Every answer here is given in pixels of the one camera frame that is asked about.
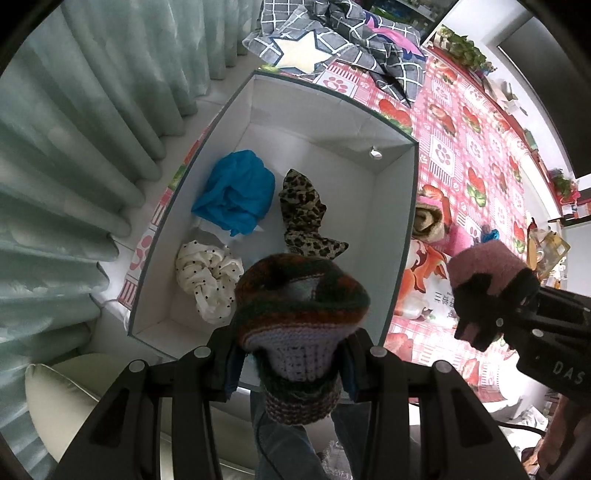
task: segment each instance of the pink cloth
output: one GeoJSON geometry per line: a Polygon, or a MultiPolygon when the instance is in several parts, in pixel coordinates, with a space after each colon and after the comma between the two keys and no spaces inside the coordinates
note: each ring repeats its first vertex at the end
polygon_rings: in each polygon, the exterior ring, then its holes
{"type": "Polygon", "coordinates": [[[452,288],[467,282],[476,273],[492,274],[491,286],[487,293],[495,297],[498,297],[524,268],[527,268],[525,262],[499,240],[491,240],[465,250],[447,263],[452,288]]]}
{"type": "Polygon", "coordinates": [[[474,245],[474,238],[455,223],[450,226],[449,233],[446,234],[443,240],[431,244],[433,248],[445,252],[450,257],[455,257],[472,245],[474,245]]]}

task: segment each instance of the light green curtain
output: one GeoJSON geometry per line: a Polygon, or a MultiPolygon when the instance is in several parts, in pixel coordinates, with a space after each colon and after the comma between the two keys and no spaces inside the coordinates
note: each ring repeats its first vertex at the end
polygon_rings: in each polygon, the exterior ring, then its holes
{"type": "Polygon", "coordinates": [[[66,0],[0,77],[0,433],[35,479],[55,467],[23,376],[88,341],[99,261],[157,180],[163,135],[246,51],[261,0],[66,0]]]}

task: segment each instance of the knitted hat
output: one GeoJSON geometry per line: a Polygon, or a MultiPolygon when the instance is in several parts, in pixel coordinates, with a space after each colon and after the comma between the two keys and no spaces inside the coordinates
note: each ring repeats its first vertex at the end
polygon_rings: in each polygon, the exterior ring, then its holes
{"type": "Polygon", "coordinates": [[[305,425],[329,415],[342,388],[335,350],[369,307],[363,287],[330,260],[278,254],[246,271],[236,303],[232,323],[254,353],[270,418],[305,425]]]}

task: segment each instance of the blue cloth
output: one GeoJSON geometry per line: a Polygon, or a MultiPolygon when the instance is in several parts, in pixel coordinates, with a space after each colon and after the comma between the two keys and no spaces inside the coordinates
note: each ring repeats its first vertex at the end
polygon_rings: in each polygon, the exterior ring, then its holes
{"type": "Polygon", "coordinates": [[[230,153],[216,163],[191,212],[230,236],[248,235],[273,200],[275,176],[252,150],[230,153]]]}
{"type": "Polygon", "coordinates": [[[490,242],[491,240],[500,240],[501,236],[499,235],[499,231],[495,228],[492,232],[488,235],[483,235],[482,243],[485,244],[490,242]]]}

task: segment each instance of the gray plaid blanket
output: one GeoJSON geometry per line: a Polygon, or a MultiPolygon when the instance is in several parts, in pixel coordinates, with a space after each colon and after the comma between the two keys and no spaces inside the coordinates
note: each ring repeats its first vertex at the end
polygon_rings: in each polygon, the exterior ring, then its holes
{"type": "Polygon", "coordinates": [[[417,30],[353,0],[264,0],[260,22],[243,45],[280,70],[313,79],[339,59],[410,107],[423,86],[427,59],[417,30]]]}

